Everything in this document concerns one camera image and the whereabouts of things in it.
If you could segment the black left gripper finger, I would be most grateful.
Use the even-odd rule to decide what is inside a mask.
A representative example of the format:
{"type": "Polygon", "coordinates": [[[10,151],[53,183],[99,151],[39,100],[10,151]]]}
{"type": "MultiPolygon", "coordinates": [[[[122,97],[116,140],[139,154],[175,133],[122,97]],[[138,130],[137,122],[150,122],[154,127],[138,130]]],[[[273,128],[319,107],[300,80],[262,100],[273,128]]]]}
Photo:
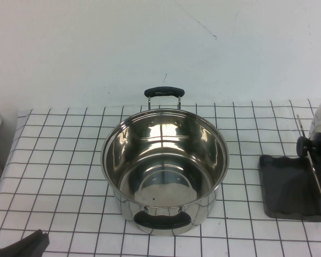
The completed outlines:
{"type": "Polygon", "coordinates": [[[43,254],[49,244],[49,235],[42,233],[25,248],[24,254],[43,254]]]}
{"type": "Polygon", "coordinates": [[[23,252],[28,249],[39,249],[45,245],[45,236],[42,230],[36,230],[29,236],[7,247],[8,252],[23,252]]]}

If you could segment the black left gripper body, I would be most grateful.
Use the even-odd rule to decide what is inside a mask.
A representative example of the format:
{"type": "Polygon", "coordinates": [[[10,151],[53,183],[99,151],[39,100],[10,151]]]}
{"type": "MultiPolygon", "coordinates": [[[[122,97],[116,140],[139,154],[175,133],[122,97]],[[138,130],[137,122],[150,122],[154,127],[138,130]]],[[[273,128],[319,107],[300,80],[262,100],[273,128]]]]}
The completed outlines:
{"type": "Polygon", "coordinates": [[[0,257],[16,257],[21,253],[21,249],[16,248],[3,248],[0,249],[0,257]]]}

